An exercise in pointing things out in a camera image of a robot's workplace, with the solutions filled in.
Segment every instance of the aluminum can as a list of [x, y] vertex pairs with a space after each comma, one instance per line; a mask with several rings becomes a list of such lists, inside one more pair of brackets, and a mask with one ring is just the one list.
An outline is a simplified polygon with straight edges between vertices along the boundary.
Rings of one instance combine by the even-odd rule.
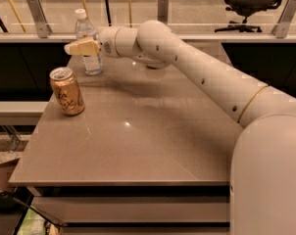
[[85, 104], [72, 69], [61, 67], [52, 70], [50, 84], [63, 114], [74, 116], [84, 110]]

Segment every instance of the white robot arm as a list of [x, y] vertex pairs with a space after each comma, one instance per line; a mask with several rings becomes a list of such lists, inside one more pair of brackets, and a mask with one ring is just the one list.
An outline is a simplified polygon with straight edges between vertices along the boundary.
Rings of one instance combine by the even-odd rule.
[[99, 42], [109, 57], [174, 65], [245, 128], [232, 158], [232, 235], [296, 234], [295, 98], [186, 44], [160, 22], [109, 27]]

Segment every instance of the glass panel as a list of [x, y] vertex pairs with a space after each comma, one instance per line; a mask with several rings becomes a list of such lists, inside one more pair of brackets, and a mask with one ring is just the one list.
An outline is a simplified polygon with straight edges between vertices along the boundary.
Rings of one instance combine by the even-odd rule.
[[[13, 1], [21, 14], [27, 33], [36, 33], [26, 0]], [[98, 27], [108, 26], [105, 0], [85, 1], [92, 23]], [[263, 33], [271, 33], [286, 2], [287, 0], [283, 0], [276, 10], [254, 14], [248, 18], [248, 24], [259, 25]], [[54, 33], [74, 33], [74, 10], [83, 8], [82, 0], [40, 0], [40, 3]], [[112, 25], [129, 26], [131, 23], [133, 27], [139, 27], [145, 21], [158, 18], [158, 0], [109, 0], [109, 5]], [[228, 26], [230, 21], [242, 22], [243, 17], [226, 11], [225, 8], [224, 0], [169, 0], [168, 25], [176, 33], [214, 33], [216, 28]], [[9, 32], [23, 32], [8, 0], [0, 0], [0, 18]], [[296, 15], [290, 32], [296, 33]]]

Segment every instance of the black cabinet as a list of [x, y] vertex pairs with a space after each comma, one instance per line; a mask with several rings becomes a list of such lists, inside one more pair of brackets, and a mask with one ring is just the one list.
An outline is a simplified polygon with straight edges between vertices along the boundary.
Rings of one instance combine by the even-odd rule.
[[296, 97], [296, 43], [223, 43], [232, 64]]
[[0, 43], [0, 101], [47, 101], [49, 73], [70, 60], [65, 43]]

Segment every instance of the bottle label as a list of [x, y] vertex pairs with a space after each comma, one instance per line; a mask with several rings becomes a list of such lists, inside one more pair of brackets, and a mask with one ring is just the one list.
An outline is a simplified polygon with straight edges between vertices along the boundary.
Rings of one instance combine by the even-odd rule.
[[83, 56], [83, 62], [87, 71], [95, 71], [100, 69], [97, 56]]

